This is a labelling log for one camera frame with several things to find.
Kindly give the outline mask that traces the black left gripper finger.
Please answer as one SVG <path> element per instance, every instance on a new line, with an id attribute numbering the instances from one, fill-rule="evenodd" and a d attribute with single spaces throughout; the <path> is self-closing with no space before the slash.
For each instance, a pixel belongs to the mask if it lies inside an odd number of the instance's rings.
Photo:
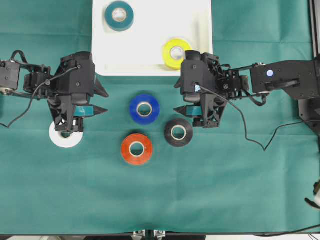
<path id="1" fill-rule="evenodd" d="M 96 105 L 78 105 L 75 107 L 75 117 L 94 117 L 106 113 L 108 110 Z"/>
<path id="2" fill-rule="evenodd" d="M 102 86 L 102 84 L 100 83 L 99 79 L 96 76 L 94 80 L 94 94 L 104 98 L 109 97 L 109 94 L 107 93 L 107 91 Z"/>

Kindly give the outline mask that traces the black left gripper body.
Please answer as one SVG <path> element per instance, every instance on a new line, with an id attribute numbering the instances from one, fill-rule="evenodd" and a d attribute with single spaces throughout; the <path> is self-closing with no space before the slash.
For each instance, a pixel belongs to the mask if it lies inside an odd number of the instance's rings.
<path id="1" fill-rule="evenodd" d="M 76 115 L 76 108 L 90 105 L 95 77 L 91 52 L 81 51 L 61 58 L 55 75 L 49 70 L 27 74 L 23 90 L 47 99 L 57 132 L 83 132 L 84 117 Z"/>

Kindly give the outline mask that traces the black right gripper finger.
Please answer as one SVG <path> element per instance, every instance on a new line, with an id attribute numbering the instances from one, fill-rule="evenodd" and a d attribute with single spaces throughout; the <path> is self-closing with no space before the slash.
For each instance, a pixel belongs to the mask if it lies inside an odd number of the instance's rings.
<path id="1" fill-rule="evenodd" d="M 202 108 L 196 105 L 180 106 L 174 108 L 173 110 L 184 115 L 185 117 L 199 117 L 202 115 Z"/>
<path id="2" fill-rule="evenodd" d="M 175 83 L 174 88 L 180 88 L 182 86 L 182 79 L 179 78 L 178 81 Z"/>

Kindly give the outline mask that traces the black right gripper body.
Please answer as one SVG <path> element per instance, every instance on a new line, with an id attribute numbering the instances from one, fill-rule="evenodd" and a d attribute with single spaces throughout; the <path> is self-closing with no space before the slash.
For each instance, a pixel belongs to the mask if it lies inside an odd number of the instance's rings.
<path id="1" fill-rule="evenodd" d="M 194 127 L 217 128 L 227 101 L 235 98 L 242 84 L 238 70 L 219 62 L 210 53 L 187 50 L 180 68 L 180 94 L 189 105 L 201 107 L 201 116 L 193 119 Z"/>

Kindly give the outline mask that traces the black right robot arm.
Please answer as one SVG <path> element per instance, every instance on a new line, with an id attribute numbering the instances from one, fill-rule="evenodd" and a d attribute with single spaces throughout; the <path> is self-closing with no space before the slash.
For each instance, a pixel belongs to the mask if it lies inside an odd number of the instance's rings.
<path id="1" fill-rule="evenodd" d="M 230 100 L 249 98 L 262 107 L 271 91 L 283 90 L 295 100 L 320 97 L 320 58 L 254 63 L 231 68 L 210 53 L 187 50 L 176 82 L 186 106 L 175 111 L 193 119 L 192 125 L 218 128 Z"/>

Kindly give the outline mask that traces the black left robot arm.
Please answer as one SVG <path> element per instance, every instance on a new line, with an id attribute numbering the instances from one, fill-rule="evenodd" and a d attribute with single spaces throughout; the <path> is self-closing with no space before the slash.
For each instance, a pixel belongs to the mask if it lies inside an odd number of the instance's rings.
<path id="1" fill-rule="evenodd" d="M 95 95 L 109 95 L 96 77 L 90 52 L 81 51 L 61 58 L 54 75 L 46 65 L 28 63 L 21 50 L 0 62 L 0 92 L 5 96 L 45 99 L 58 133 L 82 133 L 84 119 L 107 112 L 92 105 Z"/>

